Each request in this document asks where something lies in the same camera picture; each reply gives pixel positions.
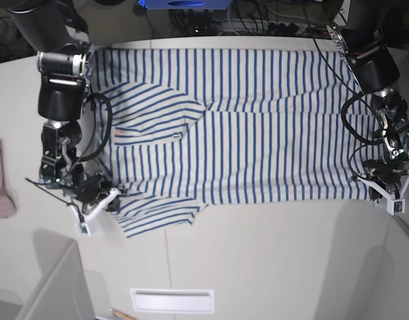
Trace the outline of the black robot arm right side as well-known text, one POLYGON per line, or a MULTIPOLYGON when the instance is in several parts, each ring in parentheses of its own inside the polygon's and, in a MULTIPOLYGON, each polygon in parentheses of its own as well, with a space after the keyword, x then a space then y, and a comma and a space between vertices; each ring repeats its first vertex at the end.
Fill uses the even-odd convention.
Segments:
POLYGON ((119 209, 119 189, 103 173, 88 174, 83 164, 96 159, 111 135, 113 113, 109 99, 94 93, 86 76, 91 45, 73 38, 67 28, 87 33, 87 25, 75 11, 72 1, 8 1, 7 11, 22 36, 37 51, 41 74, 38 113, 45 118, 41 132, 43 154, 38 186, 60 189, 68 196, 66 204, 80 218, 93 210, 119 209), (82 138, 78 123, 83 106, 92 111, 97 103, 107 108, 107 123, 101 143, 93 152, 77 154, 82 138))

